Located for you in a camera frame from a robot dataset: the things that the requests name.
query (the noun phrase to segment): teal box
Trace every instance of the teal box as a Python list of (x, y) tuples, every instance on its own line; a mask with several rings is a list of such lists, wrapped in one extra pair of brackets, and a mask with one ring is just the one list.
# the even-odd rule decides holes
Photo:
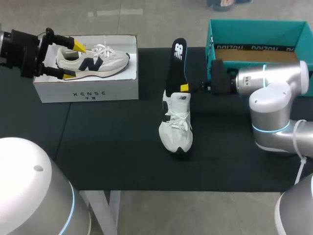
[[(313, 96), (313, 34), (307, 22), (211, 19), (205, 49), (208, 80), (211, 80), (209, 68), (212, 60), (216, 59), (218, 49), (254, 51), (253, 53), (259, 51), (267, 54), (284, 51), (288, 57), (293, 53), (296, 60), (303, 60), (308, 65), (310, 86), (305, 96)], [(271, 63), (273, 62), (224, 60), (226, 69)]]

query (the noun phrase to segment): open box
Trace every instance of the open box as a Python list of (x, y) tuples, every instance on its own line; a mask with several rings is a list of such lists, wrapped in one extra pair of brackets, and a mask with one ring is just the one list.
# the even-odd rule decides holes
[[(42, 103), (138, 99), (138, 47), (134, 35), (72, 36), (86, 45), (103, 44), (113, 50), (129, 53), (130, 61), (124, 70), (106, 78), (89, 76), (64, 81), (52, 76), (35, 77), (34, 85)], [(60, 46), (49, 46), (44, 64), (56, 68)]]
[[(303, 60), (313, 74), (313, 34), (307, 22), (211, 19), (206, 43), (208, 79), (211, 61), (226, 69)], [(313, 79), (305, 96), (313, 96)]]

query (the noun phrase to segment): white shoe box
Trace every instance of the white shoe box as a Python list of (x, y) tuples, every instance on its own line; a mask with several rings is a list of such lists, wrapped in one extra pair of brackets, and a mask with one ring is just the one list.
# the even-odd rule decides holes
[[(34, 85), (42, 103), (80, 102), (102, 100), (138, 99), (138, 47), (134, 35), (72, 36), (86, 45), (103, 44), (113, 50), (129, 53), (129, 64), (116, 75), (100, 78), (96, 76), (64, 81), (43, 75), (35, 77)], [(58, 48), (49, 46), (44, 61), (46, 67), (56, 68)]]

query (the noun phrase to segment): table leg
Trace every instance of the table leg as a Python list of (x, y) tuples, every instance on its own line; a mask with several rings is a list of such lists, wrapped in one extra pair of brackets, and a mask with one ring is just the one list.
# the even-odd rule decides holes
[(117, 209), (117, 198), (120, 197), (120, 193), (119, 197), (117, 192), (113, 193), (114, 202), (112, 203), (111, 206), (112, 208), (110, 208), (103, 191), (87, 190), (84, 191), (84, 193), (91, 205), (91, 208), (93, 209), (93, 212), (98, 220), (98, 223), (102, 229), (103, 234), (117, 235), (118, 211), (116, 209)]

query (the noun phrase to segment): white sneaker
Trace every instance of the white sneaker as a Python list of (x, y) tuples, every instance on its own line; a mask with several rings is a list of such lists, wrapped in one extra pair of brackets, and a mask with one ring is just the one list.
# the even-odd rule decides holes
[(59, 48), (57, 53), (57, 66), (76, 72), (76, 77), (112, 76), (129, 63), (130, 56), (123, 51), (114, 51), (102, 44), (87, 47), (86, 53)]
[(186, 153), (193, 140), (190, 125), (189, 93), (163, 94), (163, 121), (158, 129), (165, 148), (173, 153)]

